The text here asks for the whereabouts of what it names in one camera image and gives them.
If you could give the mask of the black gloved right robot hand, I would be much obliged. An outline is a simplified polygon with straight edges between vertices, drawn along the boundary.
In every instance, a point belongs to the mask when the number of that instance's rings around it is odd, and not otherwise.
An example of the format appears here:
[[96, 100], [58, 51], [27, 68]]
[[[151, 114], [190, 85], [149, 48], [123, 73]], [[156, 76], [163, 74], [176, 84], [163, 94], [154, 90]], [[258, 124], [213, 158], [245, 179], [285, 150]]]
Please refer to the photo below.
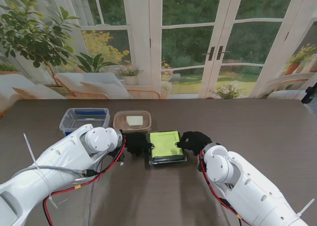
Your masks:
[[197, 156], [209, 143], [212, 143], [212, 140], [205, 134], [198, 131], [187, 131], [183, 133], [179, 142], [176, 143], [176, 146], [184, 150], [192, 151], [194, 155]]

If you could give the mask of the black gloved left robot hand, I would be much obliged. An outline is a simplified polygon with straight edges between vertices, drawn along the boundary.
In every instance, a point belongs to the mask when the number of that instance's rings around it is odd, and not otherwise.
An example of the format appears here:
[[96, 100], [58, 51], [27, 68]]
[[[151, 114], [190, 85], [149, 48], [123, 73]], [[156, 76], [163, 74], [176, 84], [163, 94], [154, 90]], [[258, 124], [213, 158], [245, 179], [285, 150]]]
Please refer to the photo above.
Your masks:
[[142, 153], [148, 153], [155, 146], [147, 140], [146, 134], [141, 132], [130, 132], [123, 134], [125, 147], [131, 155], [139, 157]]

